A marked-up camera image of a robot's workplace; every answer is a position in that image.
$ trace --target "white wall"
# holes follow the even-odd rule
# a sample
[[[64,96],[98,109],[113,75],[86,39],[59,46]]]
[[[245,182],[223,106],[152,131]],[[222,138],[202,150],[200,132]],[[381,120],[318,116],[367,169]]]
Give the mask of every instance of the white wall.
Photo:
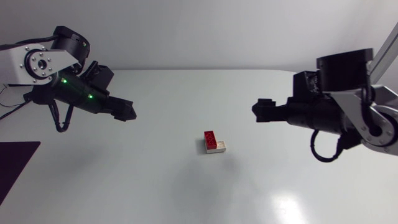
[[[255,122],[257,98],[285,103],[291,84],[275,70],[119,71],[109,91],[137,120],[75,110],[63,134],[30,104],[0,122],[0,141],[42,141],[0,223],[396,223],[398,157],[359,146],[322,164],[311,130]],[[210,129],[225,153],[202,153]],[[320,153],[336,140],[320,134]]]
[[[3,0],[0,43],[68,26],[112,69],[279,69],[377,51],[397,22],[396,0]]]

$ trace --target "white lego brick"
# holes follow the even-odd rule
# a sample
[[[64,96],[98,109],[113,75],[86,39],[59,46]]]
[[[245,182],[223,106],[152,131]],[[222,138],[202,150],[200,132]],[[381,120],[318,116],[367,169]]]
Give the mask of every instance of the white lego brick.
[[[217,141],[217,148],[216,149],[207,149],[206,153],[217,153],[217,152],[225,152],[226,150],[226,145],[224,141]]]

